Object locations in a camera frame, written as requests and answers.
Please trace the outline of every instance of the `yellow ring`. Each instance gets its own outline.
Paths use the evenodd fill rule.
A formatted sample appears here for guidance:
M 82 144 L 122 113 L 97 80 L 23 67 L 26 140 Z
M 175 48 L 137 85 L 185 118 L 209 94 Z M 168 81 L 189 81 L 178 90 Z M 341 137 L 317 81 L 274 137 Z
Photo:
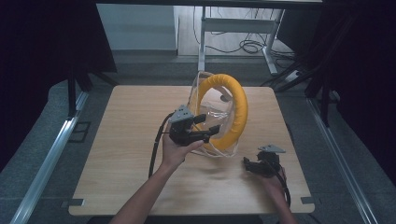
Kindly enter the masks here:
M 235 78 L 225 74 L 216 74 L 205 79 L 198 87 L 197 114 L 200 114 L 200 104 L 206 92 L 216 86 L 223 86 L 230 91 L 233 95 L 233 103 L 235 104 L 233 126 L 231 129 L 221 138 L 210 139 L 210 143 L 215 148 L 225 150 L 238 140 L 242 131 L 245 129 L 248 120 L 248 100 L 244 89 Z

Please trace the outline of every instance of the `wooden table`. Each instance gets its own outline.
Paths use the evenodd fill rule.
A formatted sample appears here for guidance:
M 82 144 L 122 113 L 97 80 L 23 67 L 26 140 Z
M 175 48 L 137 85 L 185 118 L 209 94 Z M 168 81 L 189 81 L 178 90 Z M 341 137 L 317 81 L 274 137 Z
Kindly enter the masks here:
M 257 178 L 246 172 L 243 157 L 257 159 L 258 146 L 274 144 L 285 167 L 294 213 L 313 212 L 303 171 L 274 92 L 245 87 L 247 125 L 232 158 L 189 154 L 166 184 L 152 215 L 226 215 L 275 212 Z M 118 86 L 114 88 L 74 194 L 82 206 L 75 216 L 115 215 L 147 180 L 154 138 L 164 117 L 186 104 L 191 87 Z M 159 146 L 156 167 L 161 162 Z

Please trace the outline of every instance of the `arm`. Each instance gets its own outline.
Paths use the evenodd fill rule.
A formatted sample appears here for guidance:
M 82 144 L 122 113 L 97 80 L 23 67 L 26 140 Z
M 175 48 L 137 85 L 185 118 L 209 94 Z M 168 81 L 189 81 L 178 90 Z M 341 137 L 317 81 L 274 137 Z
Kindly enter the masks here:
M 169 132 L 169 129 L 170 126 L 168 125 L 166 127 L 167 132 Z M 169 138 L 169 134 L 164 134 L 163 160 L 160 167 L 128 200 L 110 223 L 144 223 L 172 173 L 184 161 L 189 152 L 197 149 L 203 143 L 203 141 L 197 141 L 187 147 L 180 147 Z
M 284 169 L 280 172 L 280 175 L 286 180 Z M 268 197 L 273 202 L 277 215 L 279 217 L 279 223 L 288 223 L 294 224 L 297 223 L 296 218 L 293 213 L 290 211 L 288 203 L 285 199 L 285 192 L 282 189 L 282 185 L 276 176 L 271 178 L 266 178 L 262 175 L 258 175 L 262 185 L 264 187 L 265 192 Z

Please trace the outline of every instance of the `gray carpet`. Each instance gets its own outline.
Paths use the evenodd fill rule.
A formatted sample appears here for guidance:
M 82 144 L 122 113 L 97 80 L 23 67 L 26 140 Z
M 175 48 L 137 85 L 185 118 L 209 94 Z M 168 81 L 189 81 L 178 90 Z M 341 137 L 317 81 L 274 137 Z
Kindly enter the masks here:
M 107 74 L 122 85 L 188 85 L 196 76 L 196 63 L 124 63 L 117 74 Z M 227 73 L 243 86 L 260 86 L 270 76 L 264 63 L 208 63 L 206 70 Z M 62 207 L 73 196 L 79 176 L 112 91 L 112 86 L 91 76 L 90 92 L 79 122 L 90 122 L 85 141 L 68 143 L 46 186 L 29 223 L 87 223 L 90 217 L 73 217 Z M 340 176 L 332 154 L 304 98 L 305 83 L 276 95 L 304 175 L 314 197 L 312 214 L 296 215 L 300 223 L 363 223 L 348 188 Z M 61 129 L 67 115 L 65 82 L 53 87 L 49 102 L 33 130 L 0 177 L 0 222 L 8 223 L 15 214 L 41 162 Z M 374 208 L 379 223 L 396 220 L 396 189 L 370 152 L 347 127 L 334 106 L 329 121 L 339 146 Z M 81 136 L 72 135 L 78 140 Z M 261 216 L 264 223 L 276 223 L 275 216 Z

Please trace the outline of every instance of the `white wall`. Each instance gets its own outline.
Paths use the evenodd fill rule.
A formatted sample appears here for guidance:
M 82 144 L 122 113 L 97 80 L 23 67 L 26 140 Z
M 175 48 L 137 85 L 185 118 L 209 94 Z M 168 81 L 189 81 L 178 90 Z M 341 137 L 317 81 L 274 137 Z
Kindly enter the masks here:
M 111 49 L 177 49 L 173 6 L 97 4 Z

